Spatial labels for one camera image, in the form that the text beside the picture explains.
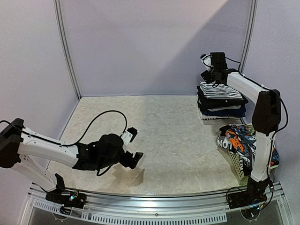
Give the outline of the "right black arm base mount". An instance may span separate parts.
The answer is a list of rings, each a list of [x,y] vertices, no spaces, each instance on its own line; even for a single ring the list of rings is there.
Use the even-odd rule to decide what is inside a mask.
[[[266,187],[269,186],[271,197],[268,200],[266,196]],[[247,181],[247,188],[242,191],[239,187],[232,187],[226,192],[226,200],[230,209],[242,208],[258,204],[258,210],[266,208],[274,195],[273,182],[267,178],[264,181],[256,182],[252,178]]]

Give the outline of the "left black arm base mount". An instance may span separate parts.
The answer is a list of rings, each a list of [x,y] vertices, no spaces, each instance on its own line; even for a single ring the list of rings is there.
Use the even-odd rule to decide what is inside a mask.
[[[84,193],[75,191],[67,191],[65,188],[64,179],[55,174],[57,184],[53,191],[47,191],[45,199],[47,201],[58,203],[63,205],[64,207],[75,207],[79,209],[83,209],[87,196]]]

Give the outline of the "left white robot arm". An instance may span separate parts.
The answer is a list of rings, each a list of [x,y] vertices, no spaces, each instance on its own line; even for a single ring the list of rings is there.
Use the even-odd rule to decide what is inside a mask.
[[[23,125],[20,118],[8,122],[0,133],[0,166],[13,169],[38,184],[59,203],[66,203],[70,194],[60,183],[63,179],[50,173],[36,163],[32,157],[58,162],[79,171],[108,170],[115,164],[135,169],[143,153],[130,153],[126,147],[134,140],[137,130],[133,127],[121,135],[102,135],[98,141],[89,144],[80,142],[67,144],[46,136],[38,136]]]

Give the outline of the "black white striped shirt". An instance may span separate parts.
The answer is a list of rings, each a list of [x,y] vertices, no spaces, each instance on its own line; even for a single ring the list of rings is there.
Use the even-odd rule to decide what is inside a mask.
[[[243,99],[238,90],[224,84],[200,82],[200,89],[208,99]]]

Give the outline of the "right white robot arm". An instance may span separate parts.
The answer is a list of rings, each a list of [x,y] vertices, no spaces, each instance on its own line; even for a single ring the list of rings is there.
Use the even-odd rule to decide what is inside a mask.
[[[257,84],[238,72],[204,71],[201,77],[206,83],[218,82],[238,90],[255,103],[252,125],[256,131],[256,155],[251,179],[262,182],[269,177],[270,156],[274,138],[281,122],[281,96],[276,89]]]

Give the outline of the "colourful graphic print garment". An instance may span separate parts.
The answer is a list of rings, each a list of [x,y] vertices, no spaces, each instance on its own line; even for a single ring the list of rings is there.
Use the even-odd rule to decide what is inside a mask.
[[[256,131],[252,124],[225,125],[219,129],[218,145],[236,153],[243,162],[243,169],[252,170],[256,155]]]

